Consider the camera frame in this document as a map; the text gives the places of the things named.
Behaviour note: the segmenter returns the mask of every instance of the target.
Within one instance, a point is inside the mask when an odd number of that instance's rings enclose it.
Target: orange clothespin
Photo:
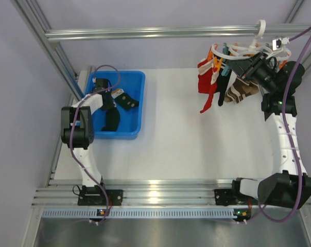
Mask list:
[[[216,71],[219,71],[221,69],[223,62],[223,58],[221,58],[219,61],[217,60],[216,57],[214,57],[214,68],[216,68]]]
[[[207,61],[211,61],[213,57],[214,57],[214,53],[212,52],[212,46],[211,46],[208,52]]]
[[[287,63],[287,60],[285,60],[281,65],[279,65],[279,70],[281,70],[282,67]]]
[[[238,46],[238,43],[234,43],[235,46]],[[234,51],[237,51],[237,49],[233,49]]]

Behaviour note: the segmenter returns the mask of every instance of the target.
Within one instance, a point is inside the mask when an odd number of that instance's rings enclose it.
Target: blue plastic bin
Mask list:
[[[85,93],[90,93],[93,90],[94,73],[89,75]],[[139,101],[139,106],[126,111],[117,104],[120,113],[120,122],[116,132],[101,131],[105,126],[105,113],[98,109],[93,114],[93,124],[95,130],[95,138],[98,139],[135,139],[141,130],[142,125],[142,108],[143,108],[143,94],[145,84],[145,74],[141,71],[120,71],[121,81],[116,88],[123,89],[127,94],[135,100]],[[96,78],[107,78],[112,85],[118,81],[116,71],[97,71]]]

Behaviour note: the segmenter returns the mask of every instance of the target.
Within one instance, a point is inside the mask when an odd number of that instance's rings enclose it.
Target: black sock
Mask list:
[[[223,105],[224,97],[226,95],[226,91],[227,91],[227,87],[230,81],[232,70],[230,70],[226,76],[221,75],[222,71],[223,69],[221,68],[219,71],[218,78],[217,78],[217,89],[215,91],[216,93],[219,92],[219,99],[218,99],[219,106]]]
[[[105,115],[105,126],[102,131],[117,131],[120,122],[120,113],[116,107],[108,109]]]
[[[116,89],[111,94],[115,102],[126,111],[139,106],[139,102],[130,97],[129,94],[125,93],[123,89]]]

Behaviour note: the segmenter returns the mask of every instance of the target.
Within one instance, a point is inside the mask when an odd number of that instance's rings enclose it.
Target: metal floor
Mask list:
[[[276,218],[287,210],[268,209]],[[254,221],[235,225],[204,219],[112,219],[100,226],[79,222],[45,242],[75,219],[42,219],[35,247],[203,247],[203,246],[310,246],[298,212],[288,223],[273,223],[259,216]]]

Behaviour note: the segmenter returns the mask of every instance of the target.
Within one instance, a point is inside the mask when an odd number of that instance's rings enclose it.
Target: white table surface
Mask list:
[[[265,178],[272,151],[261,111],[261,94],[200,114],[195,68],[145,69],[142,129],[135,140],[92,143],[104,179]],[[55,179],[80,179],[78,165],[62,146]]]

